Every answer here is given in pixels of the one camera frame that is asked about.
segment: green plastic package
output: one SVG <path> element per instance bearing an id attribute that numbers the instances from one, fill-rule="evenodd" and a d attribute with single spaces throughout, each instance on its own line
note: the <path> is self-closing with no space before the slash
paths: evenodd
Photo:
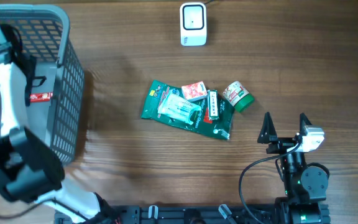
<path id="1" fill-rule="evenodd" d="M 181 88 L 154 80 L 146 96 L 141 118 L 154 119 L 169 126 L 193 131 L 212 138 L 226 140 L 230 138 L 234 107 L 227 100 L 218 95 L 219 119 L 215 119 L 213 121 L 209 120 L 208 102 L 206 98 L 192 102 L 201 106 L 202 110 L 195 111 L 191 115 L 190 119 L 193 121 L 193 124 L 190 125 L 165 116 L 164 114 L 157 113 L 158 107 L 161 105 L 168 93 L 173 93 L 183 97 Z"/>

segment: gray plastic bin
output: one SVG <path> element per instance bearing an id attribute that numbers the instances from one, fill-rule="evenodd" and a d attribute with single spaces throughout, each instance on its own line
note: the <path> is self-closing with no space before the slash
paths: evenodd
<path id="1" fill-rule="evenodd" d="M 51 101 L 27 107 L 29 128 L 68 164 L 75 155 L 84 90 L 84 71 L 68 38 L 70 20 L 57 6 L 5 4 L 2 23 L 18 28 L 24 53 L 37 57 L 35 76 L 47 77 L 32 93 L 53 92 Z"/>

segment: wood grain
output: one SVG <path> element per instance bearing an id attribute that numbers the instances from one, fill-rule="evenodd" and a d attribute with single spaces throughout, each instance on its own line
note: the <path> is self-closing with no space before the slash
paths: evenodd
<path id="1" fill-rule="evenodd" d="M 358 223 L 358 2 L 215 2 L 208 44 L 180 45 L 180 2 L 61 4 L 86 70 L 76 161 L 67 176 L 112 205 L 240 203 L 241 170 L 265 157 L 256 143 L 270 111 L 279 136 L 299 114 L 326 131 L 306 156 L 332 172 L 333 223 Z M 219 141 L 140 119 L 152 80 L 199 80 L 220 93 L 239 80 L 256 102 Z M 245 177 L 250 203 L 284 196 L 273 162 Z M 19 210 L 0 199 L 1 212 Z M 9 223 L 51 223 L 42 208 Z"/>

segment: table top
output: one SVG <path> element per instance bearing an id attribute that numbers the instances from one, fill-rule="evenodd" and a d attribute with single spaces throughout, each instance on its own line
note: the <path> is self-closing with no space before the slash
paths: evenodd
<path id="1" fill-rule="evenodd" d="M 239 205 L 238 179 L 266 157 L 257 144 L 265 112 L 293 136 L 304 112 L 324 128 L 306 155 L 330 171 L 333 223 L 358 223 L 358 2 L 214 2 L 208 43 L 180 45 L 180 2 L 61 4 L 86 76 L 76 161 L 67 177 L 111 205 Z M 222 93 L 240 81 L 254 104 L 216 140 L 140 118 L 152 80 L 204 81 Z M 249 203 L 284 196 L 274 162 L 244 178 Z M 0 212 L 23 209 L 0 198 Z M 40 208 L 10 223 L 51 223 Z"/>

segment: green lid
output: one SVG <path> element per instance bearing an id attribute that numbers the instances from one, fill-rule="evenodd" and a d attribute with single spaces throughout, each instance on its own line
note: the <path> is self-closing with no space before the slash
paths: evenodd
<path id="1" fill-rule="evenodd" d="M 249 105 L 251 105 L 254 100 L 254 97 L 250 93 L 248 93 L 245 97 L 238 101 L 236 105 L 234 105 L 234 108 L 236 109 L 236 111 L 241 113 L 242 111 L 247 109 L 247 107 L 249 107 Z"/>

